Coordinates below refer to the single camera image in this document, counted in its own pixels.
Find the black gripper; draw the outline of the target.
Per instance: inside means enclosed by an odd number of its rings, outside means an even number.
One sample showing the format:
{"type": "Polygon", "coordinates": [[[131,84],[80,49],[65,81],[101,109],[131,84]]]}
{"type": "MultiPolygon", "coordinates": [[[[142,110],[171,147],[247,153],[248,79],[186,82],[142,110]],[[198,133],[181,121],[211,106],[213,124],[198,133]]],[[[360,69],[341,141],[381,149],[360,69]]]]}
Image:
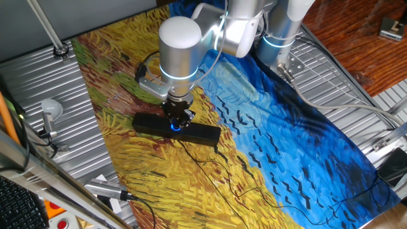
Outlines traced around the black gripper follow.
{"type": "Polygon", "coordinates": [[[161,107],[165,117],[170,122],[171,129],[178,129],[178,123],[181,123],[182,128],[191,123],[195,117],[195,112],[190,110],[192,103],[192,95],[185,95],[184,97],[168,96],[162,102],[161,107]]]}

